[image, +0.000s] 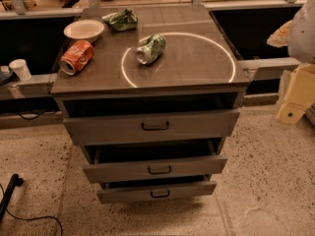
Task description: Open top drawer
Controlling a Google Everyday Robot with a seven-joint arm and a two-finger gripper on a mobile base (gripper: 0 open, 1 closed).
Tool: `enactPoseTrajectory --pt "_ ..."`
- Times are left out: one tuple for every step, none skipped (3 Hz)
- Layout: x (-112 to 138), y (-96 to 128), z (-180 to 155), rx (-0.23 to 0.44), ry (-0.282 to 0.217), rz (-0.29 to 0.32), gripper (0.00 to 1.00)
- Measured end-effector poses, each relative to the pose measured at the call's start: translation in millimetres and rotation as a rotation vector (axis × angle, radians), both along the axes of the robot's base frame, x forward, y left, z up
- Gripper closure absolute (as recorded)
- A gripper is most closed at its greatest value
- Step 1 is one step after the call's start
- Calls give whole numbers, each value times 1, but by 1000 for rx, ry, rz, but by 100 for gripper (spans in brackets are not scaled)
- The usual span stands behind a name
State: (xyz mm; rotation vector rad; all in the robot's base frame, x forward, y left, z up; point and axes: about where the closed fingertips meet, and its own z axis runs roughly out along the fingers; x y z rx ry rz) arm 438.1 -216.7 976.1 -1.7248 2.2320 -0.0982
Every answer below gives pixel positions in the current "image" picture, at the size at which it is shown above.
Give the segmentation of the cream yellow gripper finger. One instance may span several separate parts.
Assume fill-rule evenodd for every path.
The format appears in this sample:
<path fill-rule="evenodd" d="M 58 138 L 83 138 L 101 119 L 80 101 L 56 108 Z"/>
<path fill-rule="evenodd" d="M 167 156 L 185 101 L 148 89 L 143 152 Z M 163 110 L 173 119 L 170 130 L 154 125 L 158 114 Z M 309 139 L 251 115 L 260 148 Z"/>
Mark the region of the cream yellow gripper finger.
<path fill-rule="evenodd" d="M 289 75 L 289 83 L 276 120 L 284 125 L 293 126 L 314 104 L 315 65 L 304 63 Z"/>

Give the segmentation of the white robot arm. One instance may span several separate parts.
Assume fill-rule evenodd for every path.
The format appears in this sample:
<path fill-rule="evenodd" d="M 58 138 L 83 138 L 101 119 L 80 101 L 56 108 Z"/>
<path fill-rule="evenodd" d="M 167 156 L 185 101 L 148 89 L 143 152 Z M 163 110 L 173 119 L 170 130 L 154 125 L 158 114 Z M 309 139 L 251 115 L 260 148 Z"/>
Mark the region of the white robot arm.
<path fill-rule="evenodd" d="M 291 21 L 269 36 L 267 43 L 274 47 L 286 46 L 288 55 L 300 62 L 290 74 L 276 115 L 277 121 L 292 126 L 315 103 L 315 0 L 307 0 Z"/>

